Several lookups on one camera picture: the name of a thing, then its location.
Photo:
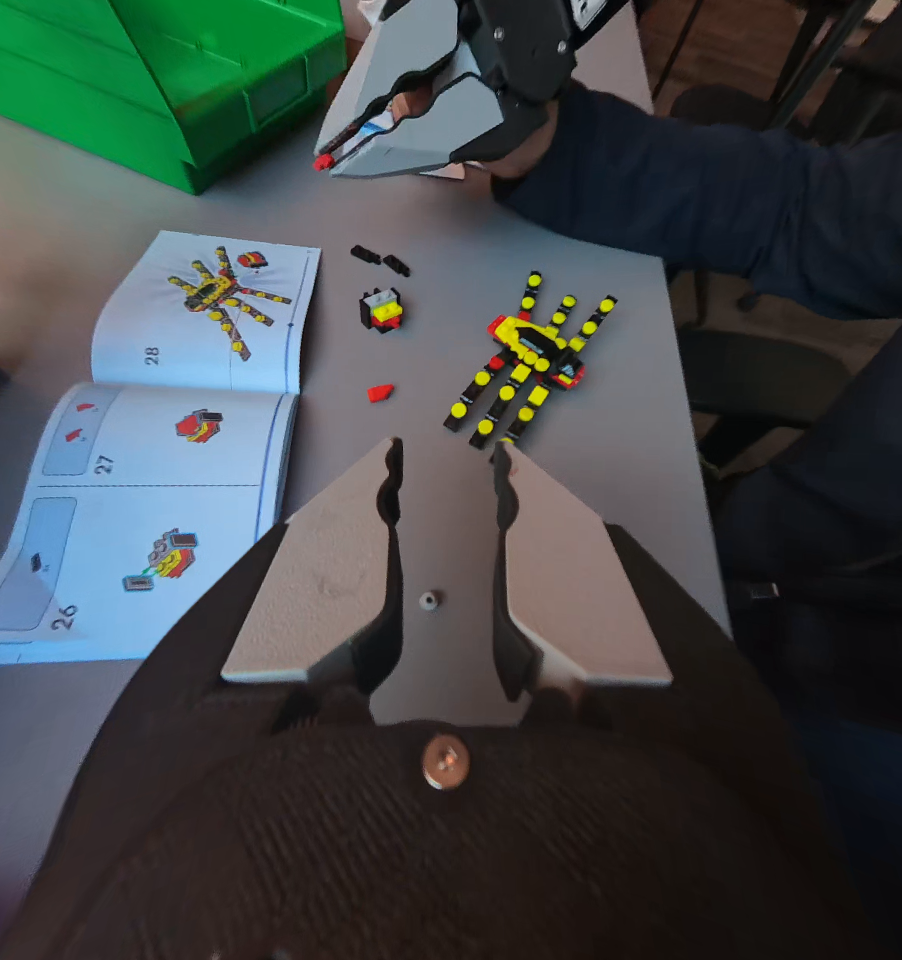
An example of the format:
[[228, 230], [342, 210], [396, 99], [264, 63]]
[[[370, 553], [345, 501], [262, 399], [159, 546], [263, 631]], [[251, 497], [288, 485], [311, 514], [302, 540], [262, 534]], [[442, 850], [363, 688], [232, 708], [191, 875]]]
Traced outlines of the white lego instruction booklet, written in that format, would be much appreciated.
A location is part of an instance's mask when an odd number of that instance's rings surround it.
[[0, 559], [0, 666], [145, 659], [277, 522], [320, 259], [156, 236], [38, 444]]

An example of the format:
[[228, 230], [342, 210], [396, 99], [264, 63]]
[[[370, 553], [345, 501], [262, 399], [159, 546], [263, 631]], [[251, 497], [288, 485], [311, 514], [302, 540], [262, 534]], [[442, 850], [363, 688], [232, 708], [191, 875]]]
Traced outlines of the black chair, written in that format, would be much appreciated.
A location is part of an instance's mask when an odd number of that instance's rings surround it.
[[902, 2], [859, 44], [873, 2], [788, 2], [802, 18], [768, 97], [722, 83], [687, 87], [669, 116], [697, 126], [782, 129], [820, 146], [902, 131]]
[[811, 426], [901, 326], [830, 320], [734, 281], [712, 309], [715, 280], [692, 273], [694, 317], [676, 337], [690, 409], [706, 420], [698, 453], [718, 469], [774, 430]]

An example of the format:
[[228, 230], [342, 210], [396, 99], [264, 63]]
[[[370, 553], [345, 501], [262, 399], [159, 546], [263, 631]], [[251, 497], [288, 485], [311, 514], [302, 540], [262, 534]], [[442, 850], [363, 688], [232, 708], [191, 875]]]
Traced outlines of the person's right hand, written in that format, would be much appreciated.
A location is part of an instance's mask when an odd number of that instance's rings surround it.
[[481, 167], [498, 179], [516, 181], [529, 174], [550, 149], [556, 131], [559, 101], [546, 104], [546, 122], [519, 147], [501, 159], [482, 161]]

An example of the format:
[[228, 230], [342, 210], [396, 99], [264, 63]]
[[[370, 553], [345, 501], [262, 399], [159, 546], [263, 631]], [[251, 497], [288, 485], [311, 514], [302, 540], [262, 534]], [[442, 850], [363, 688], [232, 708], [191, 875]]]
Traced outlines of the black and yellow lego spider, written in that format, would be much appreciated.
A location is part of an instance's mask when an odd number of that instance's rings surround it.
[[581, 354], [618, 304], [615, 296], [605, 295], [577, 333], [568, 335], [564, 328], [577, 298], [566, 294], [551, 318], [540, 324], [532, 314], [543, 284], [541, 271], [531, 270], [516, 313], [499, 315], [488, 325], [487, 333], [499, 350], [478, 370], [444, 419], [444, 428], [457, 433], [488, 387], [506, 375], [469, 438], [469, 445], [476, 450], [489, 444], [521, 390], [529, 391], [502, 435], [504, 442], [513, 445], [524, 436], [551, 395], [579, 385], [586, 373]]

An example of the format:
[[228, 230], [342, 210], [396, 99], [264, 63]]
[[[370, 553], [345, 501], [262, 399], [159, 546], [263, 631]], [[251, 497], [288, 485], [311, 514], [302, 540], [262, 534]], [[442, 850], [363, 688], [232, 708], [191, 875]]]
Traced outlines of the person's right forearm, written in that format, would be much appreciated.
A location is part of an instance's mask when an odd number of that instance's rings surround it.
[[902, 320], [902, 131], [819, 147], [573, 85], [541, 160], [491, 183], [556, 234], [738, 277], [833, 320]]

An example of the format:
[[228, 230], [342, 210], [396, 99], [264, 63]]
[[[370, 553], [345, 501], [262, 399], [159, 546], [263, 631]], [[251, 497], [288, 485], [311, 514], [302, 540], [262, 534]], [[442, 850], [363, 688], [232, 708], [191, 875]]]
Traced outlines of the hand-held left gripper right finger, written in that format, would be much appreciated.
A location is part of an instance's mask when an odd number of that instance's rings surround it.
[[673, 673], [599, 515], [511, 442], [492, 461], [492, 654], [506, 699], [667, 689]]

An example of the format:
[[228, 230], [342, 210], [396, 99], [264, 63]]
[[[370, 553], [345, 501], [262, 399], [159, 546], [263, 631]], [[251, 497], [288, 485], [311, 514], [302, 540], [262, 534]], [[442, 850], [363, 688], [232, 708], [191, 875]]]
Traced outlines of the person's legs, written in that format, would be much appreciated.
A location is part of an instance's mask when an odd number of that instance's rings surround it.
[[902, 325], [715, 520], [732, 616], [795, 728], [865, 908], [902, 958]]

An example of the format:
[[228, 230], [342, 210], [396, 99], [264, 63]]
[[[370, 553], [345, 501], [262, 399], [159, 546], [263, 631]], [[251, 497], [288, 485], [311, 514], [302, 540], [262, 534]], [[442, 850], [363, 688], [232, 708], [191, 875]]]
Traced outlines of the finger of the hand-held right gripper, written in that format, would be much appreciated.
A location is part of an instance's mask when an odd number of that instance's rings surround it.
[[332, 154], [394, 96], [432, 78], [457, 43], [456, 1], [387, 3], [325, 115], [314, 154]]
[[504, 122], [495, 92], [473, 74], [440, 90], [429, 108], [364, 139], [330, 167], [332, 177], [377, 179], [455, 163], [455, 155]]

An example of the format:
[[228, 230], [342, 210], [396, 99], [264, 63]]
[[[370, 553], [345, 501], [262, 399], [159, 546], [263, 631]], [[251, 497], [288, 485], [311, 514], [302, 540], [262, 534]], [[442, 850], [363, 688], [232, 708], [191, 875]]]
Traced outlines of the small yellow grey lego assembly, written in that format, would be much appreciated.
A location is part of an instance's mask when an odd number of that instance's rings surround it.
[[376, 330], [385, 334], [399, 330], [404, 317], [404, 307], [400, 292], [394, 287], [375, 288], [365, 293], [360, 301], [360, 319], [367, 330]]

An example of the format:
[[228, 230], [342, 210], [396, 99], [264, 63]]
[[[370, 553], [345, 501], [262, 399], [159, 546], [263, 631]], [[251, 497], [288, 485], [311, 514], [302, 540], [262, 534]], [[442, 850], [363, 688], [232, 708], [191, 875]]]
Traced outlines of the green plastic storage bin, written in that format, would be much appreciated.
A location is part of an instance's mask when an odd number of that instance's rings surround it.
[[0, 1], [0, 115], [191, 195], [345, 67], [337, 1]]

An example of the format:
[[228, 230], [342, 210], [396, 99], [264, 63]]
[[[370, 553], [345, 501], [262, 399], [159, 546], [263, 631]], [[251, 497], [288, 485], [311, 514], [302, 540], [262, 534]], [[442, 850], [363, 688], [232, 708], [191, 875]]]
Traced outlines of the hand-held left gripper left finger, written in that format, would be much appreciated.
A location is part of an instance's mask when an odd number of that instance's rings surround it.
[[285, 523], [220, 675], [372, 693], [402, 650], [404, 449], [385, 438]]

